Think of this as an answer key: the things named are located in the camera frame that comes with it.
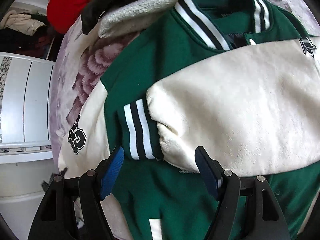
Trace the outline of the green and cream varsity jacket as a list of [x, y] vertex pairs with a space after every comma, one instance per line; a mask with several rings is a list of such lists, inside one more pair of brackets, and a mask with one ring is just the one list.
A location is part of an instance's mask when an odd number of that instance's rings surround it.
[[178, 0], [113, 61], [59, 154], [78, 177], [121, 146], [113, 195], [134, 239], [203, 239], [217, 202], [203, 146], [264, 176], [291, 239], [319, 193], [319, 37], [266, 0]]

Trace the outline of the pile of clothes in background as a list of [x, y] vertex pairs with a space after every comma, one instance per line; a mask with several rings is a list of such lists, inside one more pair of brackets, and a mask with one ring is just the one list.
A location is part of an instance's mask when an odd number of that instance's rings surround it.
[[47, 17], [9, 10], [1, 20], [1, 52], [48, 59], [56, 32]]

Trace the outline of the white wardrobe cabinet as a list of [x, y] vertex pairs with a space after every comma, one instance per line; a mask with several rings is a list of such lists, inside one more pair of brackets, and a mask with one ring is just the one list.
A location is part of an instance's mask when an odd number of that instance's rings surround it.
[[54, 62], [1, 53], [1, 219], [16, 239], [27, 239], [54, 172], [49, 132]]

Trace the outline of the floral purple plush blanket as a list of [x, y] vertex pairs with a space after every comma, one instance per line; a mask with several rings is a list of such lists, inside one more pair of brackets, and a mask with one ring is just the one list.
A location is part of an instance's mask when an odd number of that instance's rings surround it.
[[198, 174], [164, 161], [146, 91], [193, 63], [251, 43], [306, 37], [290, 12], [267, 0], [178, 0], [148, 28], [100, 38], [76, 21], [63, 39], [51, 112], [54, 158], [66, 177], [82, 175], [122, 146], [125, 160], [102, 202], [124, 239], [200, 239], [217, 202]]

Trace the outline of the grey fuzzy garment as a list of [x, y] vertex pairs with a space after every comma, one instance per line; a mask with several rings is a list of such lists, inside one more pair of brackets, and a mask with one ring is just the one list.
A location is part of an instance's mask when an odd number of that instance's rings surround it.
[[107, 12], [99, 22], [100, 38], [118, 37], [148, 28], [178, 0], [138, 0]]

